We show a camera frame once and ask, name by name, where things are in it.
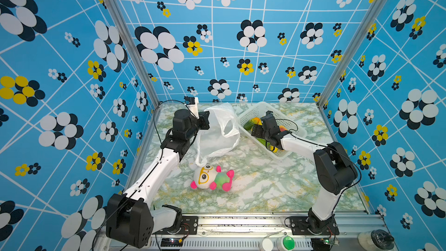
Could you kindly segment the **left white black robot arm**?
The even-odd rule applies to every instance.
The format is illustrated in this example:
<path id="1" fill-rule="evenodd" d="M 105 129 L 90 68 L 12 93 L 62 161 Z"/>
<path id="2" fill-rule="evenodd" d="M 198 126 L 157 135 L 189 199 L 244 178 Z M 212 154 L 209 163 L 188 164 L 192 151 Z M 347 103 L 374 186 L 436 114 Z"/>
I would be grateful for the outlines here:
<path id="1" fill-rule="evenodd" d="M 182 210 L 164 205 L 151 210 L 165 179 L 188 152 L 200 130 L 208 130 L 208 111 L 177 110 L 153 163 L 125 193 L 114 194 L 106 206 L 105 232 L 108 238 L 136 248 L 144 247 L 152 234 L 181 228 Z"/>

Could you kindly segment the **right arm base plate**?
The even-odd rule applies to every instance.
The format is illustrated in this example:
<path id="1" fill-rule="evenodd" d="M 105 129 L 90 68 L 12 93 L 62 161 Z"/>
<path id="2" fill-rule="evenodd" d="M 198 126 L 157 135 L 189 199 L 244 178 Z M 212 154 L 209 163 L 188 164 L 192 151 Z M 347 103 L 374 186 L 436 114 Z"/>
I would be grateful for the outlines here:
<path id="1" fill-rule="evenodd" d="M 338 236 L 340 234 L 338 225 L 334 217 L 330 217 L 325 221 L 315 219 L 315 223 L 311 224 L 311 217 L 308 216 L 291 216 L 284 220 L 287 228 L 291 229 L 293 235 L 314 235 L 314 236 Z"/>

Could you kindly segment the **orange green mango fruit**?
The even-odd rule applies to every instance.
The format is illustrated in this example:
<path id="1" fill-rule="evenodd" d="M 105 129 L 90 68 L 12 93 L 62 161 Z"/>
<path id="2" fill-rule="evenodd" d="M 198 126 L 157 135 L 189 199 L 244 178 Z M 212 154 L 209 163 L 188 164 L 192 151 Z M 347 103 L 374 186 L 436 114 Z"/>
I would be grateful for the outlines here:
<path id="1" fill-rule="evenodd" d="M 252 119 L 249 119 L 249 120 L 243 125 L 243 127 L 244 127 L 244 129 L 245 129 L 246 131 L 251 132 L 251 131 L 252 131 L 252 128 L 253 128 L 255 125 L 260 125 L 260 126 L 262 125 L 261 119 L 260 119 L 259 117 L 253 117 Z"/>

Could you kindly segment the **peach fruit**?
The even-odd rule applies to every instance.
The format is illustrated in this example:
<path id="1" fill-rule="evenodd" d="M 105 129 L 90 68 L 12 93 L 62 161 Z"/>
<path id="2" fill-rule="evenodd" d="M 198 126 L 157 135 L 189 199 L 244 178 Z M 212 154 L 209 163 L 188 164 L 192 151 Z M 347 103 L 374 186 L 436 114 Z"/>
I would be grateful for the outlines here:
<path id="1" fill-rule="evenodd" d="M 287 130 L 288 130 L 288 129 L 287 129 L 285 126 L 283 126 L 283 125 L 280 125 L 279 128 L 280 128 L 281 132 L 282 132 L 282 131 L 287 131 Z"/>

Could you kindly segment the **translucent white plastic bag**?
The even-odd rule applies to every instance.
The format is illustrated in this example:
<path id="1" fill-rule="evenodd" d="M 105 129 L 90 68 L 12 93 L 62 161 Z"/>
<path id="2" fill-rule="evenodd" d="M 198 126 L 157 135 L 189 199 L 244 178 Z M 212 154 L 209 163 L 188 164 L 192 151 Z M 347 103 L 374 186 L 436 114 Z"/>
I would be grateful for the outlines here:
<path id="1" fill-rule="evenodd" d="M 213 105 L 204 110 L 210 112 L 208 130 L 198 132 L 195 146 L 195 164 L 203 167 L 212 158 L 221 157 L 233 150 L 240 140 L 235 110 L 229 103 Z"/>

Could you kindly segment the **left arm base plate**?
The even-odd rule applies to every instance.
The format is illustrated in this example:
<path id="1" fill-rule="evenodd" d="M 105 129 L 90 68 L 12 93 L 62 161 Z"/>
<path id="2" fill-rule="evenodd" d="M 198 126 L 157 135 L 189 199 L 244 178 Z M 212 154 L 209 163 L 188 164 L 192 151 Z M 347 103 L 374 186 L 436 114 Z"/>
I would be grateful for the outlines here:
<path id="1" fill-rule="evenodd" d="M 172 231 L 167 231 L 171 235 L 196 235 L 199 224 L 197 216 L 182 216 L 181 224 Z"/>

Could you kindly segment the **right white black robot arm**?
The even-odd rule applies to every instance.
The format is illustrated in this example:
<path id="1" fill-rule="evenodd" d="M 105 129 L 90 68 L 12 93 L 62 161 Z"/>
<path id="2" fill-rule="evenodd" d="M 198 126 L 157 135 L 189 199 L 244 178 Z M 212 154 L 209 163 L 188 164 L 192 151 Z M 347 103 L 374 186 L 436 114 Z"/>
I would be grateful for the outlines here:
<path id="1" fill-rule="evenodd" d="M 313 234 L 321 234 L 334 224 L 334 211 L 341 195 L 358 178 L 357 169 L 342 145 L 338 142 L 324 145 L 294 135 L 278 125 L 271 111 L 253 125 L 251 135 L 263 139 L 269 151 L 294 152 L 314 160 L 321 188 L 308 211 L 307 226 Z"/>

